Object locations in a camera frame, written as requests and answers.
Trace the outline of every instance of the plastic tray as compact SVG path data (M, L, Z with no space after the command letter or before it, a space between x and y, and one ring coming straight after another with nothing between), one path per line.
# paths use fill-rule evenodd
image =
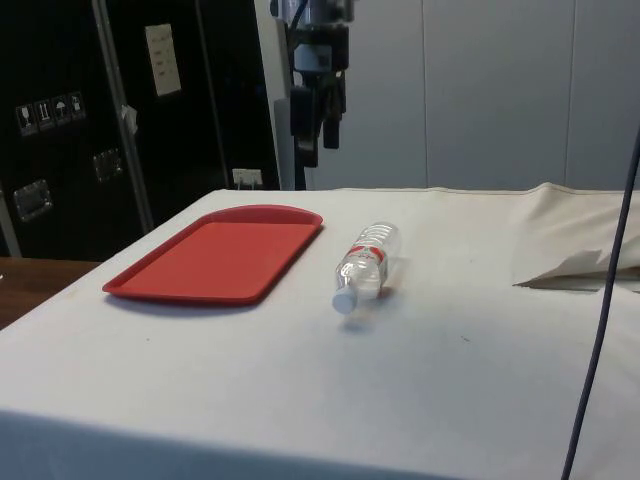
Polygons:
M322 228L322 217L278 205L206 215L103 290L141 300L252 305L261 301Z

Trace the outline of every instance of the white bottle cap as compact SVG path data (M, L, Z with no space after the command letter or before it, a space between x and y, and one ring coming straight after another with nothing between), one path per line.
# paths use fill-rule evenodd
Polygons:
M356 309L358 297L356 291L350 285L342 287L333 296L333 308L343 315L349 315Z

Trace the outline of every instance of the water bottle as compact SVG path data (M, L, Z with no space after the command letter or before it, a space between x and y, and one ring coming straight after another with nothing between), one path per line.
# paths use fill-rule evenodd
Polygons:
M377 298L387 280L389 259L400 249L398 227L377 222L363 230L336 270L338 290L333 307L343 315L362 300Z

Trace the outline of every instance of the electrical socket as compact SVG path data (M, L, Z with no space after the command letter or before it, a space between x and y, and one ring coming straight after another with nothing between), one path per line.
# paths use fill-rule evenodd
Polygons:
M236 187L262 187L262 171L250 168L234 168L233 183Z

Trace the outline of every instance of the wooden table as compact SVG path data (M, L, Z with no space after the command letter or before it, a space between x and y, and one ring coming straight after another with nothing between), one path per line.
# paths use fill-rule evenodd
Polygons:
M96 268L95 262L0 257L0 330Z

